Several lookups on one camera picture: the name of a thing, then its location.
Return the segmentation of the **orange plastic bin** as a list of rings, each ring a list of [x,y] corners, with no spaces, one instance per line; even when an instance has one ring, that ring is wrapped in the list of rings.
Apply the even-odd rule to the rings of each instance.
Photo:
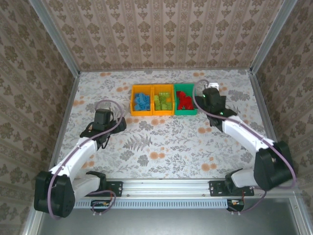
[[[134,98],[134,95],[136,93],[144,93],[145,95],[149,95],[150,96],[150,110],[149,111],[136,111],[134,109],[135,106],[135,101],[139,101],[142,102],[143,104],[145,104],[144,100],[138,100]],[[133,85],[132,86],[132,95],[131,95],[131,101],[130,101],[130,108],[131,108],[131,115],[132,116],[152,116],[153,112],[152,112],[152,102],[151,102],[151,96],[152,96],[152,85],[143,85],[143,84],[138,84],[138,85]]]
[[[171,102],[172,103],[172,110],[160,110],[158,111],[156,109],[155,103],[154,103],[154,96],[158,95],[159,92],[170,92],[171,96],[169,98],[166,98],[165,102]],[[174,96],[174,85],[173,84],[154,84],[152,86],[152,96],[151,96],[151,108],[154,116],[173,116],[175,114],[175,96]]]

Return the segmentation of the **green plastic bin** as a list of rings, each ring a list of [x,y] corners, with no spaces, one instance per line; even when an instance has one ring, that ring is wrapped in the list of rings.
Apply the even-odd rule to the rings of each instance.
[[[194,110],[177,110],[179,100],[177,97],[177,91],[185,92],[186,96],[190,96],[192,98],[192,91],[193,91],[194,84],[193,83],[176,83],[174,84],[174,95],[175,95],[175,115],[178,116],[187,116],[187,115],[196,115],[197,108],[194,106]]]

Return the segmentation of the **floral table cover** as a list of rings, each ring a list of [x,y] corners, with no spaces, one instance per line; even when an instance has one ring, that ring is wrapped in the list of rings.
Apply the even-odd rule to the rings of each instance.
[[[58,145],[58,159],[75,146],[80,133],[93,121],[96,108],[124,111],[127,129],[113,135],[107,147],[91,155],[80,175],[89,170],[108,178],[222,178],[240,169],[253,168],[254,156],[237,140],[211,127],[204,113],[192,116],[140,116],[130,113],[135,84],[219,84],[226,105],[250,127],[264,135],[254,87],[248,70],[145,70],[83,72]]]

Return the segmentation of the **grey metal panel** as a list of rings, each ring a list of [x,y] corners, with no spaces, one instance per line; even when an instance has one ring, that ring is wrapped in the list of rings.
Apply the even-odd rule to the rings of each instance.
[[[55,221],[44,216],[37,235],[300,235],[284,204],[261,206],[246,214],[226,210],[111,210],[93,215],[75,210]]]

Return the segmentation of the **aluminium side rail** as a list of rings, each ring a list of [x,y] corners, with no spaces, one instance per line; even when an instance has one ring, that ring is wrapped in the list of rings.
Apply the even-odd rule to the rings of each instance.
[[[53,151],[53,154],[51,157],[51,161],[50,161],[48,170],[50,170],[51,168],[53,168],[57,164],[57,161],[58,161],[58,158],[60,155],[60,151],[62,148],[63,139],[64,139],[64,136],[66,133],[66,127],[67,127],[67,123],[69,120],[70,112],[71,112],[71,109],[72,109],[72,106],[73,106],[73,103],[75,100],[75,96],[76,96],[76,93],[78,90],[79,81],[80,81],[80,74],[78,74],[78,76],[74,79],[73,86],[72,86],[72,89],[70,92],[67,107],[66,107],[66,110],[64,113],[63,121],[62,121],[62,124],[60,127],[60,131],[58,134],[58,138],[57,138],[57,141],[56,141],[56,144],[54,147],[54,151]]]
[[[256,76],[249,73],[249,78],[266,133],[257,142],[254,175],[258,183],[275,187],[293,177],[291,154],[285,142],[277,141]]]

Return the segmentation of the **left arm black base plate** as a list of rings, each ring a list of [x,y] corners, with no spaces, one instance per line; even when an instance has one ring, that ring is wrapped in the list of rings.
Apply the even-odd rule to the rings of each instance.
[[[122,196],[123,190],[123,182],[122,181],[106,181],[104,183],[100,183],[98,189],[96,191],[90,192],[86,196],[92,197],[113,197],[113,193],[117,197]]]

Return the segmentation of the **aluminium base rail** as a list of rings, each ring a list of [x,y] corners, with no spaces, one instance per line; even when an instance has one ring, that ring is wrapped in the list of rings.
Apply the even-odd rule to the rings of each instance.
[[[74,179],[57,177],[52,183],[51,200],[80,200],[96,191],[106,177],[86,175]],[[209,181],[206,180],[126,180],[123,182],[121,197],[131,198],[179,198],[210,196]]]

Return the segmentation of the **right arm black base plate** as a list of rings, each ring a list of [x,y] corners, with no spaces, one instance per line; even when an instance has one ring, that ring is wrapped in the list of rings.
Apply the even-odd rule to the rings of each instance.
[[[236,187],[226,180],[209,181],[210,196],[254,196],[254,189],[250,187]]]

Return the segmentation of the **aluminium corner post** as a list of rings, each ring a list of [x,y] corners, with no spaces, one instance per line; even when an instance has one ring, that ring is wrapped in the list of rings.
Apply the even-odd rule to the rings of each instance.
[[[78,65],[75,62],[73,56],[71,55],[69,47],[66,45],[64,39],[62,38],[61,31],[57,28],[44,3],[42,2],[42,0],[29,0],[29,2],[34,8],[39,19],[43,23],[51,39],[53,40],[56,48],[60,52],[73,77],[75,79],[78,78],[80,69],[78,68]]]
[[[276,38],[278,37],[282,27],[286,23],[290,13],[295,7],[297,0],[284,0],[282,3],[272,25],[270,26],[266,37],[264,38],[251,66],[250,71],[252,74],[256,74],[260,66],[264,62],[268,55],[270,48],[273,46]]]

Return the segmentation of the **aluminium frame profile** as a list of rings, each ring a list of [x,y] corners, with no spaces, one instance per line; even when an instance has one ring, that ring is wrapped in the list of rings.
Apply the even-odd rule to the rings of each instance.
[[[34,202],[32,202],[22,235],[37,235],[43,215],[43,212],[34,209]]]
[[[290,198],[290,205],[299,235],[313,235],[310,215],[303,199],[297,197]]]

